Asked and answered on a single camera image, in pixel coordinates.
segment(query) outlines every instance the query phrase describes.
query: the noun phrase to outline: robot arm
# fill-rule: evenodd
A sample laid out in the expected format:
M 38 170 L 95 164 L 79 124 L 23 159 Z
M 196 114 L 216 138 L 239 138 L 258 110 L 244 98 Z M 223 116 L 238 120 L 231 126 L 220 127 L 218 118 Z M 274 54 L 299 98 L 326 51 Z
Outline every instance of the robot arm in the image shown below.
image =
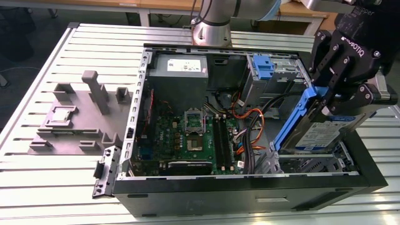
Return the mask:
M 398 103 L 386 75 L 400 49 L 400 2 L 354 4 L 352 13 L 338 18 L 334 34 L 318 32 L 312 86 L 272 143 L 276 150 L 330 149 L 379 109 Z
M 192 20 L 194 43 L 230 46 L 231 18 L 270 20 L 279 8 L 280 0 L 204 0 L 200 14 Z
M 370 7 L 372 5 L 379 5 L 382 0 L 296 0 L 303 3 L 303 5 L 314 10 L 322 12 L 335 12 L 335 13 L 351 13 L 354 6 Z

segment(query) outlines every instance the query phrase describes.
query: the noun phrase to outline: floor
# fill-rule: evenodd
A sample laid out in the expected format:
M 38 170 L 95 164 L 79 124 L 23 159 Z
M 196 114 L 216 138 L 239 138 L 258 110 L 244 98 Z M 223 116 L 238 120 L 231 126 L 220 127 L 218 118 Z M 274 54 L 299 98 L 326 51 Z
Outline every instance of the floor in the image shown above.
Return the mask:
M 16 63 L 0 55 L 0 74 L 10 82 L 7 88 L 0 88 L 0 129 L 7 124 L 70 22 L 128 25 L 127 15 L 116 12 L 59 10 L 59 17 L 52 19 L 46 9 L 32 9 L 31 16 L 36 24 L 36 30 L 28 34 L 27 37 L 35 50 L 34 57 Z M 179 15 L 172 15 L 162 19 L 156 15 L 152 15 L 152 26 L 180 28 L 190 24 L 190 16 L 180 17 Z M 130 15 L 130 21 L 132 24 L 140 25 L 139 15 Z M 231 21 L 231 29 L 252 31 L 250 20 L 234 19 Z M 16 67 L 30 68 L 12 69 L 3 72 L 6 69 Z M 400 62 L 396 62 L 388 76 L 388 81 L 395 90 L 400 93 L 399 71 Z

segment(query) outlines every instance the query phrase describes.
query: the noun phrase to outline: white cable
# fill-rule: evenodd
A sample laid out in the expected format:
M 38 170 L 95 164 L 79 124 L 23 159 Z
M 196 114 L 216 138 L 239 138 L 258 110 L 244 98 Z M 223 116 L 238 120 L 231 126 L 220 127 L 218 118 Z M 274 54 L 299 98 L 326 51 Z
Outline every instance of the white cable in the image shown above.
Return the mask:
M 215 111 L 207 104 L 204 104 L 206 108 L 208 108 L 208 110 L 211 112 L 214 112 L 214 114 L 219 115 L 220 113 L 218 111 Z
M 12 69 L 36 69 L 36 70 L 40 70 L 39 68 L 36 67 L 14 67 L 14 68 L 10 68 L 10 69 L 6 69 L 3 71 L 0 71 L 0 73 L 6 72 L 6 71 L 10 71 Z
M 236 142 L 236 140 L 238 140 L 238 138 L 244 134 L 244 132 L 247 131 L 247 129 L 244 129 L 243 131 L 240 131 L 239 132 L 239 134 L 236 134 L 235 136 L 234 136 L 234 142 Z
M 206 116 L 208 116 L 208 113 L 207 113 L 207 111 L 204 110 L 204 108 L 202 108 L 202 111 L 206 112 Z

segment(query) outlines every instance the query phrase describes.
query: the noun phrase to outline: wooden table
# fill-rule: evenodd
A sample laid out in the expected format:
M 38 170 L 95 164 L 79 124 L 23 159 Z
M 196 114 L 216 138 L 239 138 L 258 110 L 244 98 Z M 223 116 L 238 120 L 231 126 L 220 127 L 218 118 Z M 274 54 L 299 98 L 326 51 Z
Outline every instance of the wooden table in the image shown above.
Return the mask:
M 139 13 L 143 26 L 151 26 L 151 14 L 190 15 L 192 4 L 194 0 L 0 0 L 0 6 Z M 314 35 L 328 16 L 330 13 L 312 11 L 302 3 L 290 2 L 282 5 L 280 17 L 275 19 L 310 23 L 304 35 Z

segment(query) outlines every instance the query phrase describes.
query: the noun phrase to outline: metal case frame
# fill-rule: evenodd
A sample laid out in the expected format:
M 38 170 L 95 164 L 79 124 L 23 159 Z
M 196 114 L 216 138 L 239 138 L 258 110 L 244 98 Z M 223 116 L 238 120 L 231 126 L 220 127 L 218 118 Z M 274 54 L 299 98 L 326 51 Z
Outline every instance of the metal case frame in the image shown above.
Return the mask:
M 166 50 L 166 45 L 146 45 L 146 47 L 158 51 Z M 186 52 L 204 52 L 206 49 L 220 53 L 255 52 L 254 49 L 186 45 L 170 45 L 168 47 L 174 51 L 186 49 Z M 279 52 L 299 54 L 303 62 L 310 58 L 307 52 Z M 151 54 L 144 52 L 139 71 L 140 82 L 138 82 L 138 89 L 134 90 L 132 97 L 131 111 L 134 115 L 128 119 L 127 132 L 130 128 L 136 130 L 135 118 L 139 113 L 150 57 Z M 131 180 L 126 176 L 126 171 L 132 154 L 130 149 L 135 146 L 135 141 L 134 138 L 126 138 L 112 194 L 136 217 L 318 210 L 355 194 L 370 193 L 388 185 L 356 132 L 347 135 L 344 144 L 359 166 L 359 175 L 319 177 L 290 175 L 280 177 L 272 174 L 270 177 L 246 175 L 243 178 L 234 178 L 226 176 L 226 179 Z

